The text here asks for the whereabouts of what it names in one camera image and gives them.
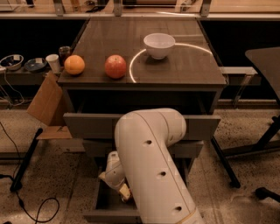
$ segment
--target cardboard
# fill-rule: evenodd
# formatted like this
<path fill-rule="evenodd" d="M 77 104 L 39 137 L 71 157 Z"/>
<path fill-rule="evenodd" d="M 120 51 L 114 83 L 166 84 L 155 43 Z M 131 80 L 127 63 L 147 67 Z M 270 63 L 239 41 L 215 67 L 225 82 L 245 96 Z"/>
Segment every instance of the cardboard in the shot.
<path fill-rule="evenodd" d="M 57 79 L 55 74 L 49 72 L 27 109 L 29 115 L 47 125 L 38 139 L 72 138 L 63 119 L 67 106 Z"/>
<path fill-rule="evenodd" d="M 63 115 L 67 107 L 57 79 L 55 74 L 49 72 L 27 109 L 28 114 L 47 126 L 66 125 Z"/>
<path fill-rule="evenodd" d="M 72 136 L 67 126 L 48 126 L 37 139 L 71 139 Z"/>

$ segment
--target red apple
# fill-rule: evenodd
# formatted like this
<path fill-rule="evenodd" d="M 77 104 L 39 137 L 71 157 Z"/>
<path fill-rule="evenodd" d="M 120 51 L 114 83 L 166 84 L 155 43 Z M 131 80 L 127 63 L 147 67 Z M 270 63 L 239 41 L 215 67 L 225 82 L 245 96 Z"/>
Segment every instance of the red apple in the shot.
<path fill-rule="evenodd" d="M 125 59 L 117 54 L 109 56 L 105 61 L 105 73 L 112 79 L 120 79 L 126 73 Z"/>

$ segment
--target desk surface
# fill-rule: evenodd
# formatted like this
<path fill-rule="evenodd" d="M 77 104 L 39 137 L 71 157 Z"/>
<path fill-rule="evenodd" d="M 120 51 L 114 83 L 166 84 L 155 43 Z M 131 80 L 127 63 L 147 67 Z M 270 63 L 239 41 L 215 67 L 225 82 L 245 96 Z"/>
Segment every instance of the desk surface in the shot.
<path fill-rule="evenodd" d="M 280 47 L 248 50 L 245 55 L 261 71 L 280 100 Z"/>
<path fill-rule="evenodd" d="M 144 37 L 153 32 L 169 33 L 176 39 L 177 45 L 165 59 L 153 59 L 143 51 Z M 85 60 L 86 68 L 78 77 L 64 71 L 59 78 L 61 86 L 182 84 L 224 87 L 226 85 L 208 43 L 194 19 L 93 17 L 73 54 L 78 54 Z M 110 79 L 104 71 L 105 60 L 112 54 L 122 55 L 127 61 L 126 76 L 120 80 Z"/>

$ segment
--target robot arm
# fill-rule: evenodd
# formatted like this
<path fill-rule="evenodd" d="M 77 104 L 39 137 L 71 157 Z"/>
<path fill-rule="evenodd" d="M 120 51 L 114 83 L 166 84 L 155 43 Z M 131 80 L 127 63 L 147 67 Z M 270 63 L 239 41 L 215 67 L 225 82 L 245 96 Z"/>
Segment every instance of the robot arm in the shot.
<path fill-rule="evenodd" d="M 123 167 L 117 151 L 111 151 L 108 154 L 106 171 L 103 171 L 99 178 L 109 187 L 116 190 L 121 195 L 123 202 L 128 201 L 132 197 L 131 191 L 125 183 Z"/>
<path fill-rule="evenodd" d="M 202 224 L 167 147 L 186 133 L 186 121 L 170 108 L 137 110 L 115 127 L 115 146 L 143 223 Z"/>

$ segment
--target terrazzo floor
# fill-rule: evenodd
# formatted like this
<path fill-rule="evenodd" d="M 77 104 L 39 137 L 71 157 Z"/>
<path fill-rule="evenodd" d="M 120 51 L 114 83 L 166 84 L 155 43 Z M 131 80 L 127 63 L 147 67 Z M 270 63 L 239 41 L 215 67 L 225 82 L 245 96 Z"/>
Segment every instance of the terrazzo floor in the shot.
<path fill-rule="evenodd" d="M 253 144 L 269 127 L 272 116 L 280 109 L 215 110 L 221 117 L 215 137 L 222 149 Z M 1 109 L 0 122 L 19 151 L 27 151 L 38 128 L 38 122 L 23 109 Z M 0 127 L 0 152 L 15 152 L 15 146 Z M 280 205 L 271 198 L 259 200 L 254 191 L 265 186 L 280 193 L 280 151 L 258 153 L 228 159 L 241 188 L 232 188 L 229 177 L 210 142 L 205 145 L 189 173 L 189 191 L 207 224 L 278 224 Z M 18 162 L 0 160 L 0 174 L 13 175 Z M 48 198 L 59 201 L 59 211 L 48 223 L 83 224 L 83 213 L 90 211 L 95 193 L 95 164 L 83 151 L 66 150 L 57 140 L 39 140 L 18 191 L 24 207 L 36 217 L 41 203 Z M 0 224 L 35 223 L 18 204 L 10 191 L 11 180 L 0 179 Z M 57 208 L 48 200 L 39 213 L 40 220 L 50 219 Z"/>

